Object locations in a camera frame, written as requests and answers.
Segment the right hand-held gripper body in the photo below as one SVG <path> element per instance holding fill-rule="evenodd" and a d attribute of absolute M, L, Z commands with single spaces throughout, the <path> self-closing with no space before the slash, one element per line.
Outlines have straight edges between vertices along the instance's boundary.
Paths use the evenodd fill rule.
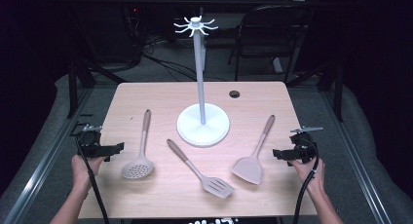
<path fill-rule="evenodd" d="M 301 127 L 292 130 L 294 135 L 290 138 L 290 141 L 294 148 L 290 160 L 300 160 L 303 164 L 306 164 L 319 155 L 318 146 L 311 136 L 313 131 L 321 131 L 321 128 Z"/>

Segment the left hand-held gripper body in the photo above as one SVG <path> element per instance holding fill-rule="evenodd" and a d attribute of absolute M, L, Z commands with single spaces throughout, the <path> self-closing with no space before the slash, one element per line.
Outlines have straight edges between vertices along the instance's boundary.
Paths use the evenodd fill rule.
<path fill-rule="evenodd" d="M 102 126 L 96 127 L 85 124 L 82 129 L 75 134 L 75 142 L 78 147 L 77 154 L 87 158 L 104 157 L 105 162 L 110 161 L 110 157 L 105 155 L 101 149 L 100 137 Z"/>

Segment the beige slotted spatula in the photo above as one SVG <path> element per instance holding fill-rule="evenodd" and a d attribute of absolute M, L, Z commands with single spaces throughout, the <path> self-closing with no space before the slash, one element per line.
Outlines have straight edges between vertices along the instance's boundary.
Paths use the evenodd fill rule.
<path fill-rule="evenodd" d="M 212 195 L 221 198 L 221 199 L 226 199 L 228 198 L 234 191 L 235 189 L 225 182 L 224 180 L 217 178 L 217 177 L 210 177 L 210 176 L 205 176 L 203 175 L 193 164 L 192 162 L 187 158 L 187 156 L 183 153 L 183 151 L 176 145 L 174 141 L 171 139 L 167 140 L 167 144 L 169 148 L 172 150 L 172 152 L 182 161 L 185 163 L 185 165 L 192 170 L 197 177 L 200 179 L 202 187 L 204 190 L 207 192 L 211 193 Z"/>

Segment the beige skimmer spoon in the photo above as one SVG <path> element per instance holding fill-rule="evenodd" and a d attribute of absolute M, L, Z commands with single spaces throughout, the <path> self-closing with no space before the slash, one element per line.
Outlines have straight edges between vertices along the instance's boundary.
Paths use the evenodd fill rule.
<path fill-rule="evenodd" d="M 139 179 L 147 176 L 154 168 L 154 164 L 146 158 L 145 150 L 148 130 L 151 121 L 151 110 L 144 113 L 142 134 L 140 140 L 140 151 L 138 156 L 131 162 L 123 166 L 121 173 L 127 179 Z"/>

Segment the black folding chair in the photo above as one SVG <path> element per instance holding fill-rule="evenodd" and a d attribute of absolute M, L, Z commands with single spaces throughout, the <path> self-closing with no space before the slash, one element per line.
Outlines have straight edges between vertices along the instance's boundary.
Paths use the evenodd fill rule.
<path fill-rule="evenodd" d="M 247 12 L 236 27 L 235 46 L 228 63 L 236 58 L 235 80 L 239 80 L 242 58 L 287 57 L 283 81 L 291 73 L 299 38 L 304 34 L 312 11 L 297 6 L 264 5 Z"/>

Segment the person's right hand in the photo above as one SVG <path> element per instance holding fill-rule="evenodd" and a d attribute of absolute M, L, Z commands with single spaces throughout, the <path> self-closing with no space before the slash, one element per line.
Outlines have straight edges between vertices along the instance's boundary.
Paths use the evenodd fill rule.
<path fill-rule="evenodd" d="M 312 174 L 307 185 L 307 191 L 311 196 L 319 195 L 324 190 L 324 162 L 322 159 L 312 159 L 306 164 L 299 161 L 290 161 L 290 163 L 295 168 L 302 183 L 306 181 L 310 173 Z"/>

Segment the person's left hand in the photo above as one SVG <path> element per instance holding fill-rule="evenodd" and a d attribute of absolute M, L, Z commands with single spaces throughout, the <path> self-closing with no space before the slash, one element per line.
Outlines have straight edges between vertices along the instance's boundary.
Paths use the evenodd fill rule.
<path fill-rule="evenodd" d="M 87 159 L 89 168 L 94 175 L 98 174 L 99 167 L 104 161 L 103 157 Z M 86 194 L 92 187 L 88 167 L 79 155 L 72 157 L 73 186 L 72 190 L 77 194 Z"/>

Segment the metal floor rail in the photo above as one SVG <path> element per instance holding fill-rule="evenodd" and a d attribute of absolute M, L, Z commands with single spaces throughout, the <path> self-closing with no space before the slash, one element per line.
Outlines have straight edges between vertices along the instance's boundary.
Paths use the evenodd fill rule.
<path fill-rule="evenodd" d="M 55 103 L 22 166 L 0 198 L 0 224 L 21 224 L 60 154 L 62 142 L 75 126 L 76 119 L 93 89 L 81 90 L 78 106 L 69 113 L 69 97 L 58 91 Z"/>
<path fill-rule="evenodd" d="M 344 150 L 346 152 L 349 163 L 352 167 L 359 187 L 366 199 L 370 210 L 377 224 L 393 224 L 387 210 L 385 209 L 382 199 L 380 198 L 376 187 L 373 185 L 370 176 L 365 169 L 365 166 L 358 154 L 358 151 L 350 138 L 350 135 L 343 122 L 340 122 L 336 117 L 333 109 L 333 100 L 329 93 L 320 92 L 321 99 L 327 108 L 327 112 L 334 123 L 335 128 L 339 131 L 340 137 L 344 142 Z"/>

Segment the beige solid spatula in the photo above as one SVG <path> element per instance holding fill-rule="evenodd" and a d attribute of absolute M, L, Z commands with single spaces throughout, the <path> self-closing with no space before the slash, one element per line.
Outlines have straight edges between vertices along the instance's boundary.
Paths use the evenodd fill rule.
<path fill-rule="evenodd" d="M 261 183 L 263 177 L 263 168 L 259 162 L 259 153 L 275 120 L 276 117 L 274 115 L 271 115 L 268 118 L 266 126 L 253 153 L 248 157 L 242 157 L 238 159 L 234 164 L 232 172 L 237 177 L 255 185 L 259 185 Z"/>

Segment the white utensil rack with hooks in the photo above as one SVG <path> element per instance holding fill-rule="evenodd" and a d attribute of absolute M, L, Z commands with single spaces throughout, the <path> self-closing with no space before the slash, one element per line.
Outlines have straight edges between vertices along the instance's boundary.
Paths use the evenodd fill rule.
<path fill-rule="evenodd" d="M 193 39 L 198 103 L 186 107 L 178 116 L 176 129 L 180 137 L 187 143 L 200 147 L 210 147 L 222 141 L 230 129 L 228 114 L 219 106 L 206 103 L 204 89 L 204 70 L 206 61 L 206 48 L 204 37 L 206 30 L 215 30 L 211 26 L 213 19 L 203 21 L 201 16 L 184 19 L 185 24 L 176 23 L 176 33 L 189 32 Z"/>

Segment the black frame post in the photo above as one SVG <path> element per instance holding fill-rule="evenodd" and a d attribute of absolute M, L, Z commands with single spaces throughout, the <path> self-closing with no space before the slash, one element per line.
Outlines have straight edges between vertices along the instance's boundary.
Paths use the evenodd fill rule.
<path fill-rule="evenodd" d="M 342 91 L 343 91 L 343 69 L 341 65 L 337 66 L 337 73 L 335 79 L 334 100 L 333 108 L 334 113 L 339 122 L 343 121 L 342 118 Z"/>
<path fill-rule="evenodd" d="M 70 119 L 78 108 L 77 93 L 77 75 L 74 62 L 68 66 L 68 84 L 69 84 L 69 112 L 67 118 Z"/>

